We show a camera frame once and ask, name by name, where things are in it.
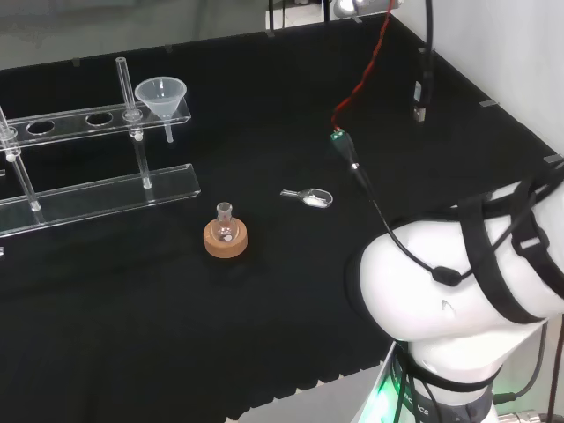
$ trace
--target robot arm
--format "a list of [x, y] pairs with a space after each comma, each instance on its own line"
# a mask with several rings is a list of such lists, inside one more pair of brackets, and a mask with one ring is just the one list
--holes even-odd
[[[353, 172], [358, 172], [361, 185], [367, 187], [367, 193], [374, 200], [370, 181], [360, 172], [352, 141], [347, 139], [349, 143], [343, 144], [342, 139], [340, 145], [335, 139], [333, 142], [338, 144]], [[564, 174], [564, 167], [558, 167], [556, 172]], [[564, 184], [558, 182], [557, 185], [557, 188], [551, 187], [549, 197], [533, 207], [533, 212], [536, 224], [545, 230], [550, 240], [547, 252], [560, 272], [564, 270], [564, 220], [561, 218]], [[515, 185], [506, 187], [500, 192], [512, 192], [515, 188]], [[490, 245], [506, 233], [508, 227], [516, 226], [512, 220], [515, 219], [507, 215], [484, 221]], [[463, 228], [457, 221], [418, 221], [402, 226], [393, 234], [378, 237], [364, 249], [356, 262], [358, 268], [352, 272], [358, 275], [358, 280], [349, 281], [358, 284], [356, 291], [360, 293], [365, 312], [393, 338], [407, 343], [406, 352], [417, 367], [455, 386], [472, 385], [495, 377], [505, 359], [546, 319], [564, 313], [564, 298], [516, 252], [509, 239], [500, 243], [494, 258], [508, 295], [524, 314], [531, 316], [532, 321], [527, 324], [512, 322], [502, 315], [499, 304], [492, 301], [491, 294], [485, 294], [484, 285], [473, 274], [480, 275], [477, 269], [454, 284], [437, 281], [433, 272], [437, 266], [455, 275], [463, 275], [464, 269], [471, 267], [465, 241]], [[431, 271], [406, 255], [405, 249], [426, 263]], [[560, 282], [559, 293], [564, 289], [564, 278]], [[415, 379], [414, 388], [419, 396], [429, 397], [421, 380]], [[470, 392], [436, 386], [430, 389], [436, 401], [448, 407], [478, 404], [488, 393], [489, 402], [480, 403], [487, 407], [482, 410], [485, 417], [481, 421], [498, 420], [491, 401], [491, 386]]]

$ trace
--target green light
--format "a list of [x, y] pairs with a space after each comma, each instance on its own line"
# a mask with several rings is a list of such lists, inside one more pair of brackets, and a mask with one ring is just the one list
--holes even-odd
[[385, 417], [390, 412], [388, 399], [389, 380], [379, 390], [372, 390], [367, 404], [362, 411], [359, 423], [385, 423]]

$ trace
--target white wall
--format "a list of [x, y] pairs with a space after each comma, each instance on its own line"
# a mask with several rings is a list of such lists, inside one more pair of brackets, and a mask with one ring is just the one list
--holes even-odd
[[[396, 16], [425, 37], [424, 0]], [[555, 151], [564, 153], [564, 1], [434, 0], [435, 47]]]
[[[0, 70], [263, 31], [268, 5], [265, 0], [58, 0], [67, 7], [53, 11], [44, 7], [50, 1], [0, 0]], [[92, 4], [135, 6], [86, 7]]]

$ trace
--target clear acrylic rack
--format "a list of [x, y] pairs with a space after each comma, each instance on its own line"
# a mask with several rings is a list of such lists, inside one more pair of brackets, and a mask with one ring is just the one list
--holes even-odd
[[[116, 65], [123, 104], [10, 121], [0, 108], [0, 152], [4, 152], [13, 166], [24, 192], [21, 197], [0, 200], [0, 238], [195, 197], [200, 193], [192, 165], [150, 171], [145, 156], [145, 130], [164, 128], [168, 141], [172, 142], [171, 125], [190, 119], [183, 98], [186, 85], [175, 78], [152, 78], [137, 88], [143, 91], [143, 101], [135, 101], [125, 59], [118, 57]], [[22, 159], [26, 148], [116, 132], [129, 132], [138, 174], [34, 191]]]

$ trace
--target black table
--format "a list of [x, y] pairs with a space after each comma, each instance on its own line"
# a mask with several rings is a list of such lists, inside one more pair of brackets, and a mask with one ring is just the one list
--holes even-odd
[[[221, 423], [376, 365], [390, 340], [349, 308], [343, 268], [383, 232], [331, 150], [330, 114], [360, 80], [382, 17], [126, 53], [131, 79], [189, 86], [193, 120], [147, 132], [151, 168], [194, 164], [196, 199], [1, 240], [3, 421]], [[422, 43], [392, 20], [376, 73], [341, 117], [385, 214], [454, 203], [538, 171], [551, 151], [438, 59], [411, 117]], [[8, 116], [120, 102], [115, 57], [0, 73]], [[137, 169], [126, 134], [24, 151], [36, 190]], [[2, 195], [19, 195], [8, 169]], [[282, 189], [327, 189], [327, 210]], [[204, 251], [215, 205], [247, 224], [231, 261]]]

